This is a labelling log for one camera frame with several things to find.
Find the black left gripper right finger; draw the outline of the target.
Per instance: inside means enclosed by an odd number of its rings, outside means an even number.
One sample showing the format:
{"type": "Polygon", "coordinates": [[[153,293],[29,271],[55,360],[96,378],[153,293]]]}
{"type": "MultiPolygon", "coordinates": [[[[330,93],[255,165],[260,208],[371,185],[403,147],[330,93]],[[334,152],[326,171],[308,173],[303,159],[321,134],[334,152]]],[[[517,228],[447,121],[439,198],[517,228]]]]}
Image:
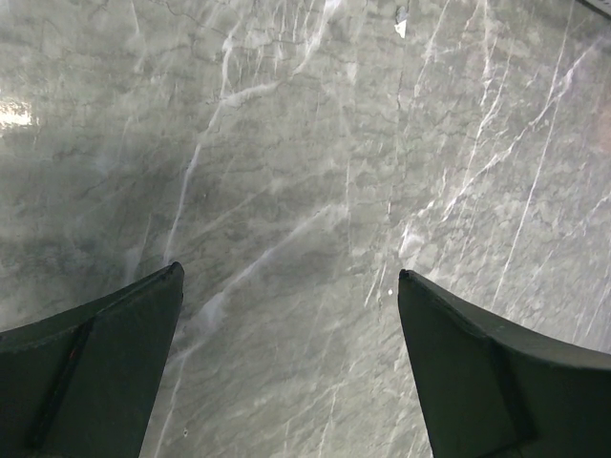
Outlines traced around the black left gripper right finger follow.
{"type": "Polygon", "coordinates": [[[544,336],[411,270],[398,309],[435,457],[607,457],[609,355],[544,336]]]}

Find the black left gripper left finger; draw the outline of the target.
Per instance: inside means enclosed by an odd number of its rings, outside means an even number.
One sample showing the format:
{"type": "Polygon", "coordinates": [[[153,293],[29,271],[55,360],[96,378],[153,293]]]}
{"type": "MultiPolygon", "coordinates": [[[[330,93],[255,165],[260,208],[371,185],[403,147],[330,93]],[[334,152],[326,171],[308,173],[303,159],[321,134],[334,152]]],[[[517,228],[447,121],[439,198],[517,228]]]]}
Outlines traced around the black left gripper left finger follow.
{"type": "Polygon", "coordinates": [[[183,279],[174,262],[108,296],[2,332],[2,456],[139,456],[183,279]]]}

